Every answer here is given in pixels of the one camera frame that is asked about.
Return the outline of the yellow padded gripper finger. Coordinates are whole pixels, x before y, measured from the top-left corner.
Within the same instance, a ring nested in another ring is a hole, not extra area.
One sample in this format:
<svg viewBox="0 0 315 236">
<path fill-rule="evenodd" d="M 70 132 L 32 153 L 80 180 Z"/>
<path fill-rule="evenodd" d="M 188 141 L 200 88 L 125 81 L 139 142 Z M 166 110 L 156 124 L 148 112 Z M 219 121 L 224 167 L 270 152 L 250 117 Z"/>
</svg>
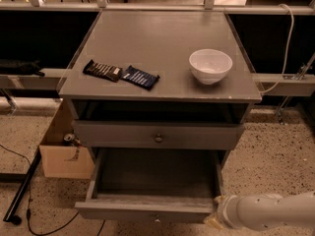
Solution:
<svg viewBox="0 0 315 236">
<path fill-rule="evenodd" d="M 216 228 L 218 230 L 222 230 L 223 226 L 220 223 L 220 221 L 218 220 L 218 217 L 215 213 L 208 215 L 205 219 L 204 219 L 204 223 L 212 228 Z"/>
</svg>

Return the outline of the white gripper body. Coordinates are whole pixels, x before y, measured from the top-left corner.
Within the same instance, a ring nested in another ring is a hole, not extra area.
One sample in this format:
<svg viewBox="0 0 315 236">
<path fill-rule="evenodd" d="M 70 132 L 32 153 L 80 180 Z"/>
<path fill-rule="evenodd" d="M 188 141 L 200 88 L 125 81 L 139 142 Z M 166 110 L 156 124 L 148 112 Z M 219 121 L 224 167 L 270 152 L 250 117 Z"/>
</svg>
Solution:
<svg viewBox="0 0 315 236">
<path fill-rule="evenodd" d="M 241 229 L 243 223 L 240 221 L 237 212 L 237 204 L 240 198 L 236 195 L 217 196 L 217 218 L 219 222 L 228 229 Z"/>
</svg>

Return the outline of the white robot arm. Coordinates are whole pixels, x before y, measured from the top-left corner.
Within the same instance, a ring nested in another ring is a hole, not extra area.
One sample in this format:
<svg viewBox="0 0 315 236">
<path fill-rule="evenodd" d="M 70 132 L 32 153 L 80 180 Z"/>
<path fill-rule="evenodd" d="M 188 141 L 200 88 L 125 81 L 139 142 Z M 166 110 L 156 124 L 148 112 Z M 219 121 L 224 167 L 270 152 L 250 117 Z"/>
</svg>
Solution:
<svg viewBox="0 0 315 236">
<path fill-rule="evenodd" d="M 265 231 L 282 226 L 315 229 L 315 192 L 282 197 L 278 194 L 218 196 L 217 210 L 204 219 L 216 229 Z"/>
</svg>

